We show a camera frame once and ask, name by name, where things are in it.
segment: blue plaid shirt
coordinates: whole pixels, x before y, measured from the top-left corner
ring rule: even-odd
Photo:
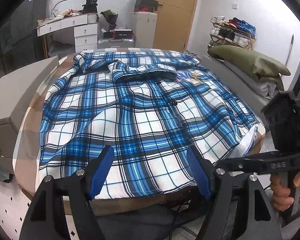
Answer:
[[[45,99],[40,179],[70,176],[111,145],[115,160],[96,198],[168,193],[194,182],[189,145],[212,163],[248,134],[251,146],[259,121],[198,63],[160,51],[77,54]]]

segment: gray box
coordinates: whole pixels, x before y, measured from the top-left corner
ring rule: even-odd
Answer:
[[[17,69],[0,79],[0,158],[12,160],[26,110],[39,85],[58,65],[58,57],[48,58]]]
[[[98,49],[110,49],[110,48],[134,48],[134,40],[133,39],[98,40]]]

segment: blue shoes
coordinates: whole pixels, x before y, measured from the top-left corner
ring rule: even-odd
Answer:
[[[255,26],[252,26],[246,21],[239,20],[238,18],[233,18],[233,20],[238,23],[237,29],[250,33],[252,38],[256,36]]]

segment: white desk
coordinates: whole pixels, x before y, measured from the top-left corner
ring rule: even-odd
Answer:
[[[97,49],[98,43],[98,23],[97,14],[88,13],[67,17],[57,20],[47,25],[37,27],[37,35],[42,36],[57,30],[74,26],[75,52],[89,49]],[[45,55],[48,57],[47,45],[44,37]]]

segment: white cabinet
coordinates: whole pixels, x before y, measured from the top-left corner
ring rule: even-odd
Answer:
[[[74,27],[75,52],[98,48],[98,28],[98,23]]]
[[[154,33],[157,25],[157,14],[135,12],[132,16],[132,30],[136,48],[153,48]]]
[[[51,33],[61,29],[61,21],[56,21],[45,26],[40,27],[40,35]]]
[[[88,25],[74,27],[74,36],[79,37],[79,36],[97,34],[98,26],[99,26],[98,24],[88,24]]]
[[[75,52],[85,52],[86,50],[88,50],[89,52],[92,52],[94,49],[97,49],[96,44],[76,46],[75,47]]]
[[[83,25],[88,23],[88,16],[87,15],[79,15],[75,17],[68,17],[61,20],[61,29]]]

